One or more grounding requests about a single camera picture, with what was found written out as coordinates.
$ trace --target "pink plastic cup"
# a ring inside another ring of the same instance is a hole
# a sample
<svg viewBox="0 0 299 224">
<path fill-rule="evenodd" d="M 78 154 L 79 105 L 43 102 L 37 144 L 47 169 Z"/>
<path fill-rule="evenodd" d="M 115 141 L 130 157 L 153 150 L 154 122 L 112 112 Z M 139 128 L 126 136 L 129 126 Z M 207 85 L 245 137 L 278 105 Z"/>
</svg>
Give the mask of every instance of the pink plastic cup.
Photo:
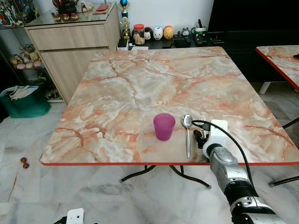
<svg viewBox="0 0 299 224">
<path fill-rule="evenodd" d="M 157 139 L 167 141 L 170 139 L 176 120 L 168 113 L 160 113 L 154 117 L 154 127 Z"/>
</svg>

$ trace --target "spoon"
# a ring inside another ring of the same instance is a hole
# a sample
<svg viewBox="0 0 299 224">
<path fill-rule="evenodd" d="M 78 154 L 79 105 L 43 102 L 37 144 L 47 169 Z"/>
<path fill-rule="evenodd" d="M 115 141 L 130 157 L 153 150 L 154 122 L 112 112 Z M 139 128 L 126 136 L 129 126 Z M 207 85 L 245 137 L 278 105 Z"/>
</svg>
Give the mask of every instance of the spoon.
<svg viewBox="0 0 299 224">
<path fill-rule="evenodd" d="M 186 114 L 182 118 L 182 125 L 187 128 L 187 139 L 186 139 L 186 152 L 187 158 L 190 158 L 190 136 L 189 128 L 192 126 L 192 117 L 190 114 Z"/>
</svg>

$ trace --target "red table edge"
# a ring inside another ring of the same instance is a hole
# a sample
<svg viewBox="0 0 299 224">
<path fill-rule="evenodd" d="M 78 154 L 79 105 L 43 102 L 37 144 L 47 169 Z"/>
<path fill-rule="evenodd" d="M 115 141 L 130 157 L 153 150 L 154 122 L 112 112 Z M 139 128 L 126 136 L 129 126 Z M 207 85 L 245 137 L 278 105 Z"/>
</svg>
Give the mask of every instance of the red table edge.
<svg viewBox="0 0 299 224">
<path fill-rule="evenodd" d="M 210 166 L 209 162 L 69 162 L 69 163 L 59 163 L 59 162 L 41 162 L 44 166 Z M 251 166 L 289 166 L 289 165 L 299 165 L 297 162 L 250 162 Z"/>
<path fill-rule="evenodd" d="M 266 55 L 261 52 L 258 47 L 256 47 L 256 52 L 262 56 L 273 68 L 276 69 L 296 90 L 299 90 L 299 86 L 293 82 L 276 64 L 274 64 Z"/>
</svg>

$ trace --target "marble floor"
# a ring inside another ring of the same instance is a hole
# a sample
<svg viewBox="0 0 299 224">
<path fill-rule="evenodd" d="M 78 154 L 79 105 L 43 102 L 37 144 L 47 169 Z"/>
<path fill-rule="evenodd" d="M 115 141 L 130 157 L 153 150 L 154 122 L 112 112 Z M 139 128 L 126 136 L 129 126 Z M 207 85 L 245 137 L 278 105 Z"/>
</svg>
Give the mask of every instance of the marble floor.
<svg viewBox="0 0 299 224">
<path fill-rule="evenodd" d="M 298 116 L 299 94 L 287 83 L 271 84 L 262 98 L 282 124 Z M 44 117 L 7 118 L 0 124 L 1 224 L 52 224 L 80 207 L 85 210 L 85 224 L 231 223 L 229 205 L 209 166 L 186 166 L 185 172 L 211 184 L 210 190 L 177 176 L 167 166 L 121 184 L 122 177 L 142 167 L 41 165 L 41 152 L 64 109 L 64 104 L 52 104 Z M 298 127 L 287 131 L 298 144 Z M 23 156 L 28 169 L 20 163 Z M 299 175 L 299 166 L 251 169 L 258 194 L 288 224 L 298 224 L 299 181 L 274 188 L 268 183 Z"/>
</svg>

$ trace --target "green bucket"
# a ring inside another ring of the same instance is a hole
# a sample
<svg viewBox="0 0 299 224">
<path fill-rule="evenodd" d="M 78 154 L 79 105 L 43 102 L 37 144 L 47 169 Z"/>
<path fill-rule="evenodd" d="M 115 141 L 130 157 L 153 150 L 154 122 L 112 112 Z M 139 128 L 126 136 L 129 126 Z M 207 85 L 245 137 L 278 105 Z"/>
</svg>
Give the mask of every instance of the green bucket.
<svg viewBox="0 0 299 224">
<path fill-rule="evenodd" d="M 11 118 L 40 117 L 47 114 L 51 108 L 40 88 L 37 88 L 30 95 L 17 100 L 11 100 L 9 96 L 5 96 L 8 91 L 14 91 L 14 87 L 3 90 L 0 93 L 0 101 Z"/>
</svg>

